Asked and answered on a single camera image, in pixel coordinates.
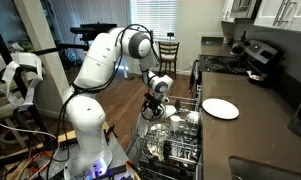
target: window blinds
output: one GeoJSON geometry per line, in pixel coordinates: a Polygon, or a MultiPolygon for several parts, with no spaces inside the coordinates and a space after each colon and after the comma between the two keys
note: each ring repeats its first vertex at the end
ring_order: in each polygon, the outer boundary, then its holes
{"type": "Polygon", "coordinates": [[[152,30],[156,40],[167,40],[176,31],[177,5],[178,0],[131,0],[131,21],[152,30]]]}

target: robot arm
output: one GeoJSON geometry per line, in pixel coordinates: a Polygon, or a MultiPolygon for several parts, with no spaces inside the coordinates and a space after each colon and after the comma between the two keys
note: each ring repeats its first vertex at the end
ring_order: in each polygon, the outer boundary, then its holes
{"type": "Polygon", "coordinates": [[[117,71],[116,61],[119,59],[117,64],[120,64],[123,55],[139,59],[142,80],[154,91],[153,95],[145,95],[146,103],[138,120],[139,129],[144,129],[148,120],[167,116],[167,108],[161,103],[168,101],[166,93],[173,80],[168,76],[160,78],[151,71],[157,65],[156,46],[149,33],[130,27],[115,28],[95,38],[77,78],[63,96],[63,109],[73,124],[80,146],[78,155],[71,158],[65,167],[65,179],[75,179],[84,174],[89,174],[90,178],[104,175],[112,161],[112,152],[102,129],[105,113],[95,100],[95,94],[109,86],[117,71]]]}

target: kitchen counter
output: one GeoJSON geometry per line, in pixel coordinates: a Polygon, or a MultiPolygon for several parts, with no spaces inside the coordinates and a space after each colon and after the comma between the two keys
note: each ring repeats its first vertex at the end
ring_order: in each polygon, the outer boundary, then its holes
{"type": "Polygon", "coordinates": [[[279,95],[245,76],[203,72],[202,77],[203,100],[223,99],[240,112],[231,121],[203,112],[205,180],[231,179],[231,155],[301,173],[301,137],[287,128],[294,112],[279,95]]]}
{"type": "Polygon", "coordinates": [[[223,38],[203,37],[201,39],[201,54],[211,56],[231,56],[231,45],[224,44],[223,38]]]}

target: stove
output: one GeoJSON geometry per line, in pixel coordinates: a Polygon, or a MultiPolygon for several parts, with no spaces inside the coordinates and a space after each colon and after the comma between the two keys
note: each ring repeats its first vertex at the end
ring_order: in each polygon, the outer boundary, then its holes
{"type": "Polygon", "coordinates": [[[201,71],[245,76],[250,70],[244,60],[237,57],[200,55],[199,59],[201,71]]]}

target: wire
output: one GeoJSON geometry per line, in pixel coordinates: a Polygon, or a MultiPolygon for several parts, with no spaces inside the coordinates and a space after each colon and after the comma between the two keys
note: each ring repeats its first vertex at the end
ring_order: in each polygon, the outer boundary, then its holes
{"type": "Polygon", "coordinates": [[[160,107],[161,107],[161,109],[162,109],[162,113],[161,113],[158,117],[156,117],[156,118],[149,119],[149,118],[147,118],[147,117],[145,117],[145,116],[143,115],[143,112],[144,112],[144,111],[143,111],[143,108],[144,108],[144,104],[145,104],[146,101],[149,101],[149,100],[147,100],[147,98],[145,98],[145,100],[143,101],[143,104],[142,104],[142,107],[141,107],[141,112],[140,112],[141,116],[142,116],[145,120],[148,120],[148,121],[154,121],[154,120],[160,119],[160,118],[164,115],[164,113],[165,113],[165,111],[166,111],[165,107],[162,106],[162,104],[160,104],[160,107]]]}
{"type": "MultiPolygon", "coordinates": [[[[63,126],[64,126],[64,121],[65,121],[65,114],[66,114],[66,107],[69,103],[69,101],[76,95],[79,95],[79,94],[82,94],[82,93],[96,93],[96,92],[100,92],[101,90],[104,90],[106,89],[113,81],[115,75],[117,74],[118,72],[118,69],[119,69],[119,66],[121,64],[121,61],[122,61],[122,57],[123,57],[123,46],[122,46],[122,41],[123,41],[123,36],[125,35],[125,32],[126,30],[130,29],[130,27],[132,26],[140,26],[140,27],[143,27],[149,34],[150,34],[150,42],[151,42],[151,49],[153,50],[154,54],[155,54],[155,57],[157,58],[158,55],[156,54],[156,52],[154,51],[154,48],[153,48],[153,38],[151,36],[151,33],[150,31],[145,28],[144,26],[142,25],[138,25],[138,24],[132,24],[132,25],[129,25],[127,26],[125,29],[123,29],[116,37],[116,42],[115,42],[115,46],[117,45],[117,42],[118,42],[118,38],[119,36],[121,36],[120,38],[120,58],[119,58],[119,61],[117,63],[117,68],[116,67],[116,64],[114,62],[114,66],[113,66],[113,73],[111,74],[110,78],[102,85],[99,85],[99,86],[96,86],[96,87],[91,87],[91,88],[80,88],[78,86],[76,86],[74,83],[72,83],[72,86],[75,88],[75,91],[74,93],[65,101],[65,103],[62,105],[62,108],[61,108],[61,111],[59,113],[59,118],[58,118],[58,125],[57,125],[57,132],[56,132],[56,137],[58,137],[58,134],[59,134],[59,129],[60,129],[60,121],[63,122],[63,126]]],[[[53,152],[52,152],[52,156],[50,157],[50,161],[53,160],[52,157],[54,157],[54,152],[55,148],[53,148],[53,152]]],[[[47,179],[49,177],[49,170],[50,170],[50,166],[48,166],[48,169],[47,169],[47,179]]]]}
{"type": "Polygon", "coordinates": [[[22,161],[23,161],[26,157],[27,157],[27,154],[25,154],[25,155],[22,157],[22,159],[19,161],[19,163],[18,163],[17,165],[14,165],[11,169],[9,169],[8,172],[7,172],[6,174],[0,176],[0,179],[2,179],[2,178],[4,178],[4,177],[8,176],[9,174],[11,174],[12,172],[14,172],[14,171],[19,167],[19,165],[22,163],[22,161]]]}
{"type": "MultiPolygon", "coordinates": [[[[28,153],[28,161],[29,161],[30,158],[31,158],[31,153],[32,153],[32,146],[30,146],[30,149],[29,149],[29,153],[28,153]]],[[[27,166],[25,166],[25,167],[23,168],[23,170],[21,171],[21,174],[20,174],[20,176],[19,176],[19,180],[21,180],[21,177],[22,177],[24,171],[27,169],[27,166]]]]}
{"type": "Polygon", "coordinates": [[[151,42],[151,49],[153,51],[153,54],[155,56],[155,58],[160,62],[160,58],[158,56],[158,54],[156,53],[156,51],[154,50],[154,47],[153,47],[153,44],[154,44],[154,40],[153,40],[153,37],[152,37],[152,34],[151,32],[143,25],[141,24],[130,24],[129,26],[127,26],[127,28],[130,28],[132,26],[139,26],[139,27],[142,27],[143,29],[146,30],[146,32],[150,35],[150,42],[151,42]]]}
{"type": "MultiPolygon", "coordinates": [[[[76,41],[77,35],[78,35],[78,34],[74,35],[74,37],[73,37],[73,44],[76,44],[75,41],[76,41]]],[[[78,61],[78,51],[77,51],[76,48],[73,48],[73,49],[74,49],[74,51],[76,52],[76,63],[77,63],[77,61],[78,61]]]]}
{"type": "MultiPolygon", "coordinates": [[[[45,151],[40,151],[40,152],[42,152],[45,156],[47,156],[48,158],[50,158],[51,156],[49,156],[48,154],[46,154],[45,153],[45,151]]],[[[68,161],[69,160],[69,151],[68,151],[68,154],[67,154],[67,158],[66,159],[64,159],[64,160],[58,160],[58,159],[53,159],[52,158],[52,161],[55,161],[55,162],[66,162],[66,161],[68,161]]]]}
{"type": "MultiPolygon", "coordinates": [[[[4,127],[4,128],[7,128],[7,129],[14,130],[14,131],[21,131],[21,132],[26,132],[26,133],[39,133],[39,134],[45,134],[45,135],[48,135],[48,136],[53,137],[54,139],[57,139],[56,136],[54,136],[54,135],[52,135],[52,134],[50,134],[50,133],[42,132],[42,131],[32,131],[32,130],[25,130],[25,129],[17,129],[17,128],[12,128],[12,127],[3,125],[3,124],[1,124],[1,123],[0,123],[0,126],[2,126],[2,127],[4,127]]],[[[60,143],[58,142],[58,147],[57,147],[56,152],[59,151],[59,148],[60,148],[60,143]]],[[[50,159],[44,166],[48,165],[50,162],[51,162],[51,159],[50,159]]],[[[33,179],[33,178],[34,178],[34,177],[35,177],[42,169],[43,169],[43,168],[40,168],[39,171],[37,171],[37,172],[30,178],[30,180],[33,179]]]]}

